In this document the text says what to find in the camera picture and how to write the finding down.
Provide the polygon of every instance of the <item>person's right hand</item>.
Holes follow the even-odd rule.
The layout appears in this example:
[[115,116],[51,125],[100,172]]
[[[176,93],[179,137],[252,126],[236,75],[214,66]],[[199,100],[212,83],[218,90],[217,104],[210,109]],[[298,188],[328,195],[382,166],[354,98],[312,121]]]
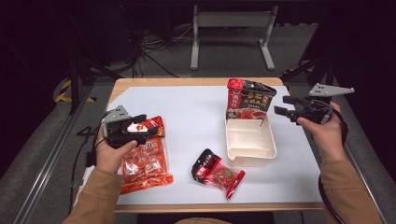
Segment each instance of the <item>person's right hand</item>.
[[[331,105],[341,112],[340,106],[334,102]],[[299,117],[297,122],[314,135],[322,162],[347,161],[347,155],[342,143],[341,120],[332,114],[325,124],[316,124],[309,119]]]

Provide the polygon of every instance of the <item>small red packet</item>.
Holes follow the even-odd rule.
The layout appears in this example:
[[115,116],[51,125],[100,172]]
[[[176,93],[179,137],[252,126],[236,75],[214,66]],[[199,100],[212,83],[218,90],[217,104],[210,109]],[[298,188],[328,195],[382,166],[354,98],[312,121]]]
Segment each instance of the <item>small red packet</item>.
[[264,119],[276,90],[260,82],[230,78],[226,119]]
[[225,164],[221,157],[209,148],[205,149],[192,166],[192,177],[195,181],[221,189],[229,200],[245,175],[243,170],[237,170]]

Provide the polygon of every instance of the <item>person's left hand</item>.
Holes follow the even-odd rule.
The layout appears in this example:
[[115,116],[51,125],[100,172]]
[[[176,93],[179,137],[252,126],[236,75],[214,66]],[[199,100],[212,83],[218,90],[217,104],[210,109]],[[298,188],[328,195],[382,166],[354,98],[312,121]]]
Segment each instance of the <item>person's left hand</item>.
[[96,166],[104,171],[115,174],[120,168],[122,158],[137,146],[137,142],[134,140],[125,144],[123,147],[114,149],[104,140],[103,126],[100,127],[98,132],[96,144],[99,143],[99,145],[96,147]]

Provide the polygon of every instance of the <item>dark background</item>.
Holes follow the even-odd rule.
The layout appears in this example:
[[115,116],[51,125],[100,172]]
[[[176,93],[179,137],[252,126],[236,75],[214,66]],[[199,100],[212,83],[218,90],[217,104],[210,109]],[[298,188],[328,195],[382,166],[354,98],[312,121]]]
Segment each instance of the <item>dark background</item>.
[[[260,8],[251,5],[228,7]],[[317,38],[311,40],[305,59],[313,59],[323,53],[326,46],[332,46],[334,74],[341,86],[355,88],[356,92],[346,98],[379,159],[395,180],[396,144],[392,139],[396,135],[392,105],[395,102],[395,3],[366,1],[332,9],[332,13],[327,14],[333,18],[332,23],[322,24],[317,30]],[[8,0],[2,2],[0,10],[4,120],[0,142],[1,175],[55,107],[53,91],[68,76],[70,59],[83,56],[100,65],[130,62],[139,56],[136,43],[143,28],[169,39],[174,27],[191,23],[192,19],[192,6],[54,8],[40,1]],[[276,23],[320,22],[324,12],[324,6],[312,3],[285,5],[279,8]]]

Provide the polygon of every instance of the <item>hand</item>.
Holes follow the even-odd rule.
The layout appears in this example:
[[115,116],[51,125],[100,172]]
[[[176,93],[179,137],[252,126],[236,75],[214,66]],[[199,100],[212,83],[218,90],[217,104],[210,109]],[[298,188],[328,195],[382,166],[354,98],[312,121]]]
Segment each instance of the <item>hand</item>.
[[[335,110],[341,112],[340,106],[331,102]],[[332,114],[325,124],[316,124],[309,119],[299,117],[297,122],[314,135],[322,162],[347,161],[342,143],[341,120]]]
[[125,144],[123,147],[114,149],[104,140],[103,126],[101,126],[98,132],[96,144],[99,143],[99,145],[96,147],[96,166],[104,171],[115,174],[120,168],[122,158],[137,146],[137,142],[134,140]]

